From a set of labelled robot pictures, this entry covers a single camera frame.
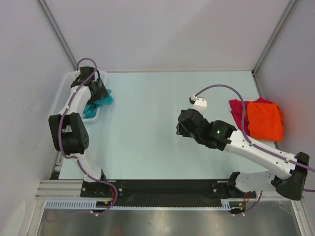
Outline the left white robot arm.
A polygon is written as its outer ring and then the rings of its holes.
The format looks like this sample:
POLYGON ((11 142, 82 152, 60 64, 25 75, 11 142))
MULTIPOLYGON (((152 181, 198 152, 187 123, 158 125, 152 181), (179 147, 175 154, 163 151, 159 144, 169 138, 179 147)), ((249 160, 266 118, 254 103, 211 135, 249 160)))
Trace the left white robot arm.
POLYGON ((108 193, 109 185, 89 151, 90 138, 83 114, 86 105, 108 95, 99 71, 90 66, 81 67, 71 84, 66 104, 59 113, 48 118, 55 149, 78 166, 83 180, 93 182, 91 190, 100 197, 108 193))

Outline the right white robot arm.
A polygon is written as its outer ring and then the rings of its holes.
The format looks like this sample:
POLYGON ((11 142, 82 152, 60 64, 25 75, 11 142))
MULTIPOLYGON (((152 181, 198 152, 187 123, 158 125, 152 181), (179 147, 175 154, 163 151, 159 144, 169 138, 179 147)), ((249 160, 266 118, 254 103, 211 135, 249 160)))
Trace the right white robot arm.
POLYGON ((181 110, 176 133, 193 138, 209 149, 233 153, 266 168, 265 172, 260 173, 234 172, 227 185, 230 196, 275 190, 287 199, 301 200, 310 160, 306 153, 286 153, 253 139, 246 139, 242 131, 233 125, 222 120, 208 122, 194 109, 181 110))

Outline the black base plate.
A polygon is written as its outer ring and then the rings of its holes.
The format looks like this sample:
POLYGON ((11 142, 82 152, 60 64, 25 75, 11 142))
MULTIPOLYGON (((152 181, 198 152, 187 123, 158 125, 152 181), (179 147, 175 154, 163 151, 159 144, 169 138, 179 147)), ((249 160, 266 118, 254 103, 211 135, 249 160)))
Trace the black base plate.
POLYGON ((118 207, 220 207, 223 199, 254 199, 227 179, 117 179, 112 186, 83 182, 83 198, 110 198, 118 207))

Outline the white plastic basket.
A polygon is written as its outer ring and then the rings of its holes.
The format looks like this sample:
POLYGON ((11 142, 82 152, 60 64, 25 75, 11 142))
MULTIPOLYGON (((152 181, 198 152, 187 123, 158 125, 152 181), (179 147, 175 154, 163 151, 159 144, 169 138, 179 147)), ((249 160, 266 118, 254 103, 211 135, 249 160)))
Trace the white plastic basket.
MULTIPOLYGON (((51 114, 57 114, 65 105, 67 100, 70 98, 71 93, 71 84, 75 78, 79 75, 78 71, 68 72, 62 79, 61 85, 57 90, 57 95, 54 99, 53 106, 51 109, 51 114)), ((96 115, 93 118, 83 118, 82 121, 84 124, 95 124, 99 120, 101 108, 97 108, 96 115)))

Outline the orange folded t shirt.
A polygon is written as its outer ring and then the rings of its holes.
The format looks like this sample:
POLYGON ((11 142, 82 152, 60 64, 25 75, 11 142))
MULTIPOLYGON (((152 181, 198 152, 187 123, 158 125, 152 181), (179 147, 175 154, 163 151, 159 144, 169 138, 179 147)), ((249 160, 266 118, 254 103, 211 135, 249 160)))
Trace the orange folded t shirt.
POLYGON ((250 102, 247 106, 248 129, 256 140, 283 140, 283 115, 275 103, 250 102))

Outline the aluminium frame rail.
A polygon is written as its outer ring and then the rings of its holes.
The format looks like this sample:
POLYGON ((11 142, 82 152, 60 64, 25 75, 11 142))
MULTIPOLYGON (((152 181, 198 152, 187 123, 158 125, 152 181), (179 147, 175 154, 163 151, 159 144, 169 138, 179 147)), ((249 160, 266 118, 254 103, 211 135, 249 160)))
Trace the aluminium frame rail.
POLYGON ((82 180, 42 180, 38 186, 36 199, 78 199, 82 180))

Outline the teal t shirt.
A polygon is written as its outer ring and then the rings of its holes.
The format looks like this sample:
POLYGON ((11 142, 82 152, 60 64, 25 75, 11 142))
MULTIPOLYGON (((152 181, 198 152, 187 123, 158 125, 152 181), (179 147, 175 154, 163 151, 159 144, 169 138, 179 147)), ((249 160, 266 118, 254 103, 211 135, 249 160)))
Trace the teal t shirt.
POLYGON ((108 89, 107 91, 109 93, 107 97, 97 100, 94 103, 90 105, 86 105, 84 107, 84 110, 83 110, 84 119, 94 118, 96 116, 98 108, 105 105, 111 105, 114 102, 114 98, 111 96, 112 91, 110 89, 108 89))

